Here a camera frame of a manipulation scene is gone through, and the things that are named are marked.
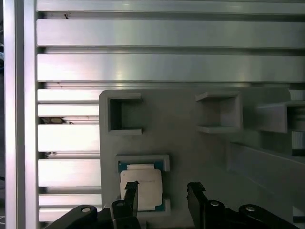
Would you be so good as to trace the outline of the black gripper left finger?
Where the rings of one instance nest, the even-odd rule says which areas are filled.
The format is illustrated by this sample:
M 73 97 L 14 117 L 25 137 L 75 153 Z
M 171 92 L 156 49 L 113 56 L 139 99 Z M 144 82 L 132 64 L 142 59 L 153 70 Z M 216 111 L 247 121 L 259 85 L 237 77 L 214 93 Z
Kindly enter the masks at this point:
M 91 205 L 79 205 L 52 222 L 49 229 L 140 229 L 137 219 L 138 182 L 128 182 L 123 199 L 98 211 Z

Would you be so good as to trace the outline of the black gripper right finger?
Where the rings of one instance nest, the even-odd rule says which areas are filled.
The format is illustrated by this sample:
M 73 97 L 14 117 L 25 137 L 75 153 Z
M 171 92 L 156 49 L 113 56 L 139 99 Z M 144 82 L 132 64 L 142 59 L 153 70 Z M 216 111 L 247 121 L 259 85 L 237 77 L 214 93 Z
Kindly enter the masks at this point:
M 246 204 L 238 211 L 222 202 L 209 200 L 200 182 L 187 184 L 188 209 L 197 229 L 296 229 L 294 224 L 264 208 Z

